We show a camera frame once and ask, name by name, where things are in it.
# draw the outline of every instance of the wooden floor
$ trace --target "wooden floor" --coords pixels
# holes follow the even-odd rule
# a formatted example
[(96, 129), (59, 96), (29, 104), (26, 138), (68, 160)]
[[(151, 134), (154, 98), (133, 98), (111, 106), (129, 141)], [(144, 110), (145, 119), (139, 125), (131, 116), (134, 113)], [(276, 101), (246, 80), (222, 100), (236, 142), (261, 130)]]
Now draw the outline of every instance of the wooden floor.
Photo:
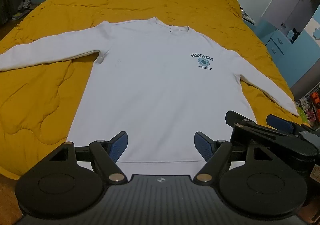
[(4, 25), (0, 26), (0, 40), (4, 38), (10, 31), (13, 29), (18, 23), (20, 23), (23, 18), (13, 21), (10, 20), (9, 22), (5, 23)]
[(22, 216), (14, 194), (16, 183), (0, 174), (0, 225), (14, 224)]

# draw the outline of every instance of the quilted bedspread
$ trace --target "quilted bedspread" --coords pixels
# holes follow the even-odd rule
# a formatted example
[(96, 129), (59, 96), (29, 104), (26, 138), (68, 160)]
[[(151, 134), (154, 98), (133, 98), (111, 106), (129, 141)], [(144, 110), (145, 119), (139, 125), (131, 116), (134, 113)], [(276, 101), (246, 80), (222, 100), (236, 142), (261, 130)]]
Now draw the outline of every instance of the quilted bedspread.
[[(237, 0), (47, 0), (0, 41), (0, 53), (104, 20), (154, 16), (168, 25), (188, 25), (235, 50), (292, 97), (266, 47), (242, 21)], [(66, 140), (95, 56), (0, 72), (1, 174), (18, 179)], [(266, 125), (268, 114), (300, 123), (253, 86), (242, 82), (242, 89), (259, 124)]]

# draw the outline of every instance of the sticker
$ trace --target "sticker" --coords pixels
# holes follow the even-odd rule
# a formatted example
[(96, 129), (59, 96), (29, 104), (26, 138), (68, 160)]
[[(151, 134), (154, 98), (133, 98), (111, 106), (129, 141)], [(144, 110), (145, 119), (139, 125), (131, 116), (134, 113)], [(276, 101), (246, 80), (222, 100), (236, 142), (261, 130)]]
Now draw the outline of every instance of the sticker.
[(230, 171), (231, 169), (234, 169), (234, 168), (236, 168), (236, 167), (242, 166), (242, 165), (244, 165), (244, 164), (245, 164), (245, 161), (231, 162), (229, 171)]
[(315, 166), (313, 167), (312, 172), (310, 174), (310, 177), (313, 180), (316, 180), (318, 183), (320, 183), (320, 166), (315, 164)]

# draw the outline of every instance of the white sweatshirt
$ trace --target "white sweatshirt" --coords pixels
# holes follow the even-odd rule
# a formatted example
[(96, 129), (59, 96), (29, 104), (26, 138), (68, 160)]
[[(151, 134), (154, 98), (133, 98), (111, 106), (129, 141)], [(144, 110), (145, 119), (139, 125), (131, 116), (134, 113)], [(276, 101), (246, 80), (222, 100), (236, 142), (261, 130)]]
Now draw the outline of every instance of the white sweatshirt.
[(201, 131), (230, 140), (229, 110), (255, 120), (240, 78), (294, 115), (294, 102), (236, 52), (190, 27), (157, 18), (96, 27), (17, 45), (0, 55), (0, 71), (78, 58), (99, 51), (68, 140), (87, 146), (128, 133), (117, 164), (132, 174), (189, 174), (205, 161), (194, 146)]

